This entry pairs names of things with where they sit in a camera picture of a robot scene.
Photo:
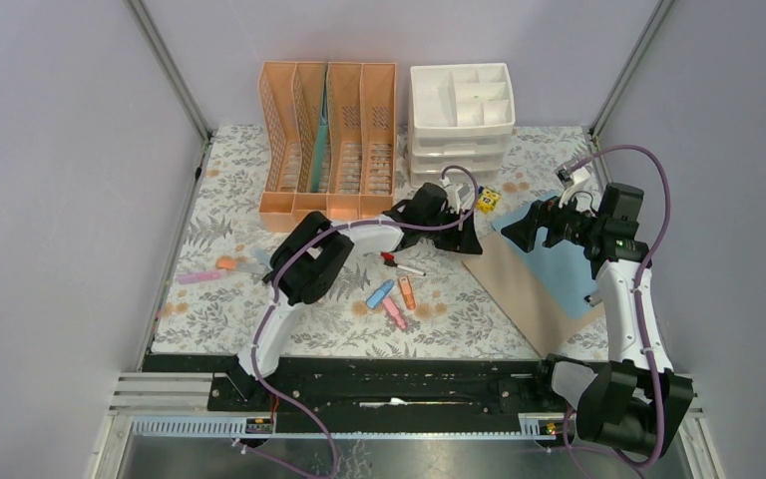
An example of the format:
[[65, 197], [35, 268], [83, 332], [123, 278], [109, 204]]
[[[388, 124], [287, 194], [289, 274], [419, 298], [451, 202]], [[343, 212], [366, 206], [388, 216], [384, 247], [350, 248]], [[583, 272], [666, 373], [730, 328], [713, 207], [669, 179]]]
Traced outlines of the light blue folder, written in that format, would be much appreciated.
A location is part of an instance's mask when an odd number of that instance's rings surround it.
[[501, 279], [485, 290], [506, 311], [531, 316], [579, 321], [593, 312], [585, 298], [596, 290], [582, 248], [568, 241], [546, 248], [547, 232], [540, 229], [532, 252], [503, 238], [512, 259], [501, 261]]

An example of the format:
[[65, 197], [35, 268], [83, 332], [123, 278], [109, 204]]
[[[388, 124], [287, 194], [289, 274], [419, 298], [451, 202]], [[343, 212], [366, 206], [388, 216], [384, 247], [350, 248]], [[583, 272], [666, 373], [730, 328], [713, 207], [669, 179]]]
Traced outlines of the teal folder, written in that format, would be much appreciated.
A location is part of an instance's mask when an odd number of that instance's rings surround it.
[[319, 110], [317, 114], [317, 126], [315, 129], [315, 141], [313, 144], [313, 156], [311, 162], [311, 171], [309, 178], [309, 191], [318, 193], [323, 177], [324, 157], [326, 150], [327, 137], [329, 133], [329, 116], [327, 100], [327, 72], [328, 64], [324, 63], [322, 73], [322, 87], [320, 89]]

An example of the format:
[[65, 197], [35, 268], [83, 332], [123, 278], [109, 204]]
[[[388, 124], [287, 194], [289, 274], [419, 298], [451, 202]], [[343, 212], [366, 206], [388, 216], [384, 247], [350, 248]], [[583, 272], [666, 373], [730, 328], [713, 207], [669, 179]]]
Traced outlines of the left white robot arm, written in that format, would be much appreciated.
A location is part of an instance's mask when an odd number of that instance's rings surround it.
[[473, 219], [479, 196], [475, 185], [443, 181], [424, 184], [413, 198], [366, 220], [339, 222], [320, 212], [308, 214], [269, 260], [262, 279], [268, 303], [227, 373], [231, 397], [247, 410], [266, 403], [270, 386], [264, 378], [276, 371], [302, 311], [328, 293], [351, 258], [397, 252], [420, 240], [443, 251], [481, 254]]

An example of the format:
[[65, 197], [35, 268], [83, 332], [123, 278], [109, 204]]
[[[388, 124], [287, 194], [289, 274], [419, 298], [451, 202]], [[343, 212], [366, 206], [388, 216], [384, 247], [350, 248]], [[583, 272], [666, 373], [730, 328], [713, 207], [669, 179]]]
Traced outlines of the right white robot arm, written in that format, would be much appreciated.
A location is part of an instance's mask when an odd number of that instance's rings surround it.
[[545, 376], [532, 385], [536, 404], [556, 411], [568, 403], [581, 439], [621, 457], [653, 460], [672, 442], [694, 389], [691, 379], [674, 373], [658, 334], [649, 247], [635, 238], [643, 197], [641, 189], [611, 183], [595, 214], [579, 211], [576, 200], [535, 201], [500, 233], [524, 252], [564, 240], [581, 247], [604, 307], [608, 363], [595, 368], [549, 355]]

